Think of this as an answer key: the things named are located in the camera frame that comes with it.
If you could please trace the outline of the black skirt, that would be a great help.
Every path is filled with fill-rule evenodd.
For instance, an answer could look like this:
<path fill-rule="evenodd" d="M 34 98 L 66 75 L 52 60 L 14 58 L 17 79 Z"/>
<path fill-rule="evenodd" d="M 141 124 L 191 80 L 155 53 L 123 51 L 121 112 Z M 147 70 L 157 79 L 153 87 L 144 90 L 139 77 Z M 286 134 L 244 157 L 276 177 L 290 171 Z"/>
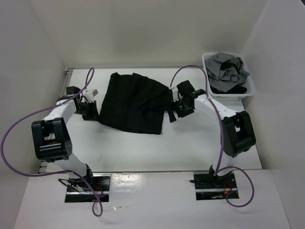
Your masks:
<path fill-rule="evenodd" d="M 162 132 L 173 99 L 168 86 L 137 73 L 111 74 L 98 122 L 129 133 Z"/>

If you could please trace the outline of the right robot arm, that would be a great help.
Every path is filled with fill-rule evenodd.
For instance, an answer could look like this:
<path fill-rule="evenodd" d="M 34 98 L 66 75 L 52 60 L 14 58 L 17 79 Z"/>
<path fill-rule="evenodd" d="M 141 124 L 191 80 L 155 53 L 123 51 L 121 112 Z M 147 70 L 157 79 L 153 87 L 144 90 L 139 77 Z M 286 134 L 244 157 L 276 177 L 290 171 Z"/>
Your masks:
<path fill-rule="evenodd" d="M 235 111 L 209 97 L 203 89 L 195 90 L 189 81 L 170 88 L 172 101 L 168 111 L 170 122 L 186 117 L 195 111 L 201 112 L 220 125 L 221 152 L 209 168 L 209 183 L 220 187 L 233 170 L 234 159 L 256 144 L 250 115 Z"/>

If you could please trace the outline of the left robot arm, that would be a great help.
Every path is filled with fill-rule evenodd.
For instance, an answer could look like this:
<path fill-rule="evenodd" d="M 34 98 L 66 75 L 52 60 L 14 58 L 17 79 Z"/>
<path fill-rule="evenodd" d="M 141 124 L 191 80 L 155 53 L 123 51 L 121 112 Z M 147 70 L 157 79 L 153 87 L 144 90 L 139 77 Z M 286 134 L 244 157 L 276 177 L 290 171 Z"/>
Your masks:
<path fill-rule="evenodd" d="M 56 107 L 42 120 L 31 124 L 35 154 L 38 159 L 55 164 L 69 174 L 68 182 L 85 191 L 94 187 L 92 170 L 73 153 L 67 122 L 73 114 L 81 115 L 85 121 L 96 121 L 96 89 L 84 90 L 70 86 L 66 95 L 56 101 Z"/>

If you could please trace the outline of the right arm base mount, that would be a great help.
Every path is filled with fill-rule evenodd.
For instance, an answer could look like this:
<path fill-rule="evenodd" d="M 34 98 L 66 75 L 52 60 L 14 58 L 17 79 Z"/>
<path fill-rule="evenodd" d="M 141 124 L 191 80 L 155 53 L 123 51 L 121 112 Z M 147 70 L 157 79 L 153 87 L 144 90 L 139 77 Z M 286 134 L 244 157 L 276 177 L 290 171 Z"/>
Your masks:
<path fill-rule="evenodd" d="M 194 184 L 196 200 L 238 199 L 238 189 L 233 173 L 215 180 L 208 171 L 194 172 L 190 183 Z"/>

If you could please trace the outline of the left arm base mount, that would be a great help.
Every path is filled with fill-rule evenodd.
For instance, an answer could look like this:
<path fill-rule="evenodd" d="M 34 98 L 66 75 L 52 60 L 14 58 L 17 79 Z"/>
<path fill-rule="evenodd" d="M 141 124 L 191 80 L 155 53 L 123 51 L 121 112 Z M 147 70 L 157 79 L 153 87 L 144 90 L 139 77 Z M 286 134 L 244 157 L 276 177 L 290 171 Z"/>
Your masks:
<path fill-rule="evenodd" d="M 66 187 L 65 203 L 93 202 L 96 199 L 81 179 L 59 178 L 58 181 Z M 89 182 L 101 202 L 109 201 L 110 181 L 110 173 L 93 173 L 92 181 Z"/>

